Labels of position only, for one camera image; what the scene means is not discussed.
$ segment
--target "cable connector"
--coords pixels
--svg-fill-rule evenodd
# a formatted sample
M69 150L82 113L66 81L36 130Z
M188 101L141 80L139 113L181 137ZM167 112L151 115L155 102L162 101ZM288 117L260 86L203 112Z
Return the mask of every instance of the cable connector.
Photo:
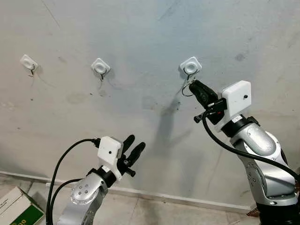
M94 137L93 143L94 143L94 146L95 146L96 148L99 148L99 146L100 146L100 141L101 141L100 138Z
M225 98L220 98L217 101L208 105L208 109L206 110L208 113L218 113L223 112L227 109L227 102Z

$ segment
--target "floor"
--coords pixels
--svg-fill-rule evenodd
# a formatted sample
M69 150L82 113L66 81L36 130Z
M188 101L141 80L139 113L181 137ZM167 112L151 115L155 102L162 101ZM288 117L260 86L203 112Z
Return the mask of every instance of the floor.
M0 198L19 186L45 210L48 187L44 183L0 177ZM53 221L57 221L69 199L70 188L56 198ZM43 218L38 225L45 225ZM258 225L259 220L238 213L108 194L98 210L94 225Z

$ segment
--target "metal hook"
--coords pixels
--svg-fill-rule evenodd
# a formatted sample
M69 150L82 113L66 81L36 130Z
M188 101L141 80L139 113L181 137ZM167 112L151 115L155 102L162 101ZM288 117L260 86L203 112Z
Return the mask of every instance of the metal hook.
M189 82L190 76L191 76L191 75L194 75L195 73L189 74L189 75L187 76L187 79L184 81L183 88L181 89L181 93L182 93L183 96L191 97L191 96L194 95L194 94L186 95L186 94L183 93L183 91L184 91L184 89L185 89L186 87L188 87L190 84L192 84L192 83L196 80L195 76L193 76L193 80Z
M35 67L35 65L34 64L32 64L32 69L30 70L30 72L31 72L31 75L29 75L29 76L31 76L31 77L33 77L33 71L34 71L34 69L35 69L36 67Z

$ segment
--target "gray wall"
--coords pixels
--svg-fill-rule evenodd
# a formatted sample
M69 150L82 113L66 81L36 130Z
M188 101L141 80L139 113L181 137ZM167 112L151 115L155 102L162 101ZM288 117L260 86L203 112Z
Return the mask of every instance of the gray wall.
M299 165L298 0L2 0L0 31L2 171L50 177L76 140L134 133L147 149L118 186L249 206L241 162L193 122L195 98L178 93L190 56L214 89L250 81L251 115ZM41 65L34 78L23 54ZM97 57L112 67L102 84ZM58 178L83 176L96 155L74 149Z

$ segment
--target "wall stain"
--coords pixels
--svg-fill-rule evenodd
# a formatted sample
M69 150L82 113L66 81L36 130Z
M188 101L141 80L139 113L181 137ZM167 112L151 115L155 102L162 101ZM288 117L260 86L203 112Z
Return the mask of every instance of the wall stain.
M287 43L287 48L290 48L293 45L295 45L299 41L299 39L300 39L300 31L293 33L292 38Z
M2 102L1 107L8 109L9 111L14 111L16 106L12 102Z
M77 104L83 103L85 101L86 95L83 93L75 92L75 93L68 95L66 97L66 99L67 99L67 102L69 102L70 104L77 105Z
M155 101L152 96L143 96L142 97L142 108L148 110L154 110L157 108L158 103Z
M180 103L178 101L172 101L167 107L164 106L161 110L161 116L172 115L176 110L179 110Z
M56 18L54 17L53 13L50 11L49 7L46 5L46 3L44 3L43 0L41 0L42 3L44 4L44 6L46 7L47 11L49 12L50 16L52 17L52 19L55 21L55 23L57 24L57 26L60 28L60 24L58 23L58 21L56 20Z
M68 61L66 61L63 57L61 57L61 56L59 56L59 57L57 57L58 58L58 60L59 61L61 61L62 63L65 63L65 64L67 64L68 63Z
M216 163L216 165L215 165L215 167L214 167L214 169L213 169L213 171L212 171L212 174L211 174L211 176L210 176L210 181L208 182L208 185L207 185L207 187L206 187L206 190L205 190L205 194L206 194L206 195L208 194L208 192L209 192L209 190L210 190L210 184L211 184L212 179L214 178L215 173L216 173L216 171L217 171L217 167L218 167L218 165L219 165L219 163L220 163L222 153L223 153L223 151L221 150L220 153L219 153L219 156L218 156L218 158L217 158L217 163Z
M246 191L243 191L241 194L240 194L240 197L244 196L246 193L248 193L250 190L246 190Z
M158 19L158 21L161 21L167 17L172 16L175 13L176 8L179 5L180 1L181 0L175 0L173 4L164 12L164 14L162 14L162 16Z
M235 58L235 60L242 62L246 57L243 53L239 53L234 58Z
M105 90L100 90L100 91L99 91L99 95L100 95L101 97L105 97L105 96L107 95L107 93L106 93Z

